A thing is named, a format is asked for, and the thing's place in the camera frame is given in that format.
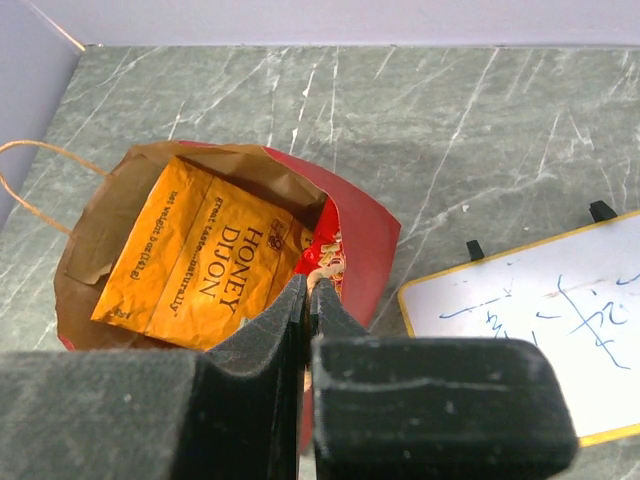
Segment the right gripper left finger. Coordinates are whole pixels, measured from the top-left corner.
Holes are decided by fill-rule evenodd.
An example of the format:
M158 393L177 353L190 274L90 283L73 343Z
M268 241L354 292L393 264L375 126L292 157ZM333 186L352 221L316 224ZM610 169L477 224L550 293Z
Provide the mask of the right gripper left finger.
M1 357L5 479L294 479L306 280L207 352Z

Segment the red paper bag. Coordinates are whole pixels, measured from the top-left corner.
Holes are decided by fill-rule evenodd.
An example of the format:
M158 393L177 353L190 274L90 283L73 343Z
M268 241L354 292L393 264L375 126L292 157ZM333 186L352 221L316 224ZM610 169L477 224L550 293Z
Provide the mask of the red paper bag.
M296 478L309 303L366 325L398 221L257 145L139 145L102 178L54 278L65 350L1 358L2 477Z

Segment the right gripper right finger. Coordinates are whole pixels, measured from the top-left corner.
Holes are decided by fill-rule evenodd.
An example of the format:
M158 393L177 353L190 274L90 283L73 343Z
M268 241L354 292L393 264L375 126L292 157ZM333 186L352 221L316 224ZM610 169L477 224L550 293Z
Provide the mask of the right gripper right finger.
M579 442L554 370L516 339L376 337L308 284L321 479L548 479Z

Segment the orange honey dijon chip bag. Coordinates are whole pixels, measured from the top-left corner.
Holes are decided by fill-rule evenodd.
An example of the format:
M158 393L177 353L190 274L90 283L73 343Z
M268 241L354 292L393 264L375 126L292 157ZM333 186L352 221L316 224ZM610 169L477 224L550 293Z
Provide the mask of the orange honey dijon chip bag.
M282 291L312 232L288 211L172 158L135 221L91 315L208 350Z

